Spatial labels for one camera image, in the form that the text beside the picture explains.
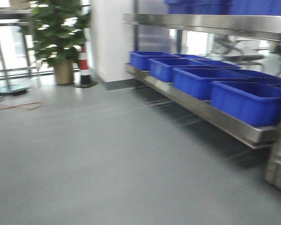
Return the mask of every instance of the cone base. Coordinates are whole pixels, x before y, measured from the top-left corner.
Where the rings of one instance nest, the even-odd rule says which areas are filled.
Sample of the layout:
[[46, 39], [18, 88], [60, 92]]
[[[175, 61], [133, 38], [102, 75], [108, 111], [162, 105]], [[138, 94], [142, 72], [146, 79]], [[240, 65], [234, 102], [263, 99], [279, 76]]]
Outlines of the cone base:
[[77, 87], [77, 88], [90, 88], [90, 87], [95, 86], [97, 84], [98, 84], [98, 82], [91, 81], [90, 83], [87, 83], [87, 84], [75, 83], [74, 86]]

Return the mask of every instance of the potted plant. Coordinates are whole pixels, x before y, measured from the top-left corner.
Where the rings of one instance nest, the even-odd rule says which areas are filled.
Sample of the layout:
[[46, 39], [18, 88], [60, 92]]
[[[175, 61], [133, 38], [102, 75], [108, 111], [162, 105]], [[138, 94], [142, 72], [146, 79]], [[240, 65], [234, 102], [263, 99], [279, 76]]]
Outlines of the potted plant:
[[[82, 15], [80, 0], [37, 0], [33, 6], [36, 59], [54, 68], [57, 84], [73, 83], [73, 62], [78, 64], [77, 47], [86, 41], [90, 12]], [[29, 33], [27, 27], [21, 32]]]

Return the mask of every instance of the white wall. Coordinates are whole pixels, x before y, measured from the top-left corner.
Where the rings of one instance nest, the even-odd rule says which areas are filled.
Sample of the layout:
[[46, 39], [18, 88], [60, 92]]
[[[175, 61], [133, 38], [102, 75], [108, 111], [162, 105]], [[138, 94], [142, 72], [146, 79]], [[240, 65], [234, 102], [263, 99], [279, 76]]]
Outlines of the white wall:
[[133, 49], [133, 29], [123, 20], [132, 13], [130, 0], [92, 0], [91, 36], [94, 67], [104, 82], [130, 79], [124, 64]]

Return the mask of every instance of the plant pot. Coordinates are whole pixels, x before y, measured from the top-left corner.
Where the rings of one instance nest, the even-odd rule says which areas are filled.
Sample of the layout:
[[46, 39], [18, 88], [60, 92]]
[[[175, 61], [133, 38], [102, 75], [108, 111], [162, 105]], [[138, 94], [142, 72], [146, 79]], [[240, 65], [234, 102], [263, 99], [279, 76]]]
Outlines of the plant pot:
[[74, 82], [73, 61], [64, 60], [54, 65], [56, 84], [70, 84]]

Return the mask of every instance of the green leaves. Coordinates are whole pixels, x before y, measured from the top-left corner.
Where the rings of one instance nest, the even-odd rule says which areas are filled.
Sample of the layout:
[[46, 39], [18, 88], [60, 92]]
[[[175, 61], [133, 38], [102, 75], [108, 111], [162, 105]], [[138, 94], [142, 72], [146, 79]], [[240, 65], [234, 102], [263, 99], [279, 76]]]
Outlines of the green leaves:
[[[89, 27], [90, 12], [81, 15], [80, 0], [37, 0], [35, 4], [32, 19], [36, 58], [50, 67], [65, 59], [78, 63], [79, 54], [74, 46], [86, 41], [83, 29]], [[65, 23], [73, 17], [76, 22]], [[21, 27], [20, 32], [29, 34], [28, 27]]]

